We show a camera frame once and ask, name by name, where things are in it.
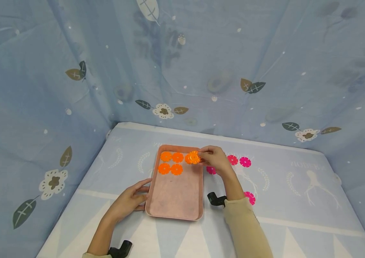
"pink tray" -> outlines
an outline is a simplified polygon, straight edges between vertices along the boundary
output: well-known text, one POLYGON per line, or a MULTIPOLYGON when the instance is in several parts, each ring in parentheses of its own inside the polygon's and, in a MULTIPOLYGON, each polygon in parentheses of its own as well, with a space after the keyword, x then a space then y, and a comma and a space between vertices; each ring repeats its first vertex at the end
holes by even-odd
MULTIPOLYGON (((145 206, 148 215, 161 218, 180 220, 199 220, 204 212, 203 191, 204 180, 202 166, 190 165, 183 160, 182 174, 175 176, 171 172, 162 175, 158 173, 158 166, 165 163, 160 159, 162 152, 180 152, 184 154, 197 151, 198 148, 174 145, 163 145, 158 154, 153 171, 151 187, 145 206)), ((167 162, 172 166, 174 161, 167 162)))

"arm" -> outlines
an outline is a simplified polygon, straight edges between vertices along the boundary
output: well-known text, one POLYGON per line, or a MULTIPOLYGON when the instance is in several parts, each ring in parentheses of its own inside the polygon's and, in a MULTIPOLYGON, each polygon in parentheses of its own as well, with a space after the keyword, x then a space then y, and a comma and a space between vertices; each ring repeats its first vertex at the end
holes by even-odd
POLYGON ((228 224, 237 258, 272 258, 273 254, 267 238, 256 219, 253 208, 220 147, 207 146, 199 150, 201 165, 215 167, 224 182, 227 199, 224 217, 228 224))
POLYGON ((123 220, 133 211, 145 210, 144 205, 140 205, 147 200, 146 195, 140 195, 141 192, 148 192, 149 187, 144 186, 151 182, 152 179, 145 179, 137 182, 135 185, 126 188, 115 202, 109 207, 106 214, 93 235, 88 251, 84 253, 82 258, 111 258, 107 255, 111 245, 112 233, 118 222, 123 220))

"sleeve cuff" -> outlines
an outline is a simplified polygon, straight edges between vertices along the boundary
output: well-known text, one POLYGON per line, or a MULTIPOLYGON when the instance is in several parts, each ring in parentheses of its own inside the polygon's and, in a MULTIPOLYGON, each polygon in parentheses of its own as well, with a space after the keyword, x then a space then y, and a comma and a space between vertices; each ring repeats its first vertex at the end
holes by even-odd
POLYGON ((250 204, 248 198, 243 198, 240 200, 228 201, 225 200, 225 217, 238 216, 243 214, 249 214, 253 212, 253 207, 250 204))

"beige sleeve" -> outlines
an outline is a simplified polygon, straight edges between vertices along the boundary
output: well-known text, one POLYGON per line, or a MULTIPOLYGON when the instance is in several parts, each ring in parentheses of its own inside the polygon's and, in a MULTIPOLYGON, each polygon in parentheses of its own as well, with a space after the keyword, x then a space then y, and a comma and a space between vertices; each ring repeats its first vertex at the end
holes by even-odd
POLYGON ((96 256, 90 253, 84 253, 82 255, 82 258, 112 258, 112 256, 110 254, 107 255, 103 255, 103 256, 96 256))
POLYGON ((225 200, 224 217, 231 231, 237 258, 273 257, 270 245, 248 198, 236 201, 225 200))

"black plastic clip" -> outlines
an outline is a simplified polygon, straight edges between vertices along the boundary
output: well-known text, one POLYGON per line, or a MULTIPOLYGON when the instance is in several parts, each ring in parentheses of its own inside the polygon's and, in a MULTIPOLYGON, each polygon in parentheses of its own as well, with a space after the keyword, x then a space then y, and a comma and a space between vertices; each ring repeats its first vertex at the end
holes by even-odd
POLYGON ((131 247, 132 243, 124 240, 120 249, 111 247, 107 253, 110 254, 112 258, 125 258, 130 253, 131 247))
POLYGON ((210 201, 210 204, 213 206, 220 206, 223 205, 225 207, 225 200, 227 199, 227 196, 221 196, 217 198, 217 195, 215 195, 214 192, 211 192, 207 195, 208 200, 210 201))

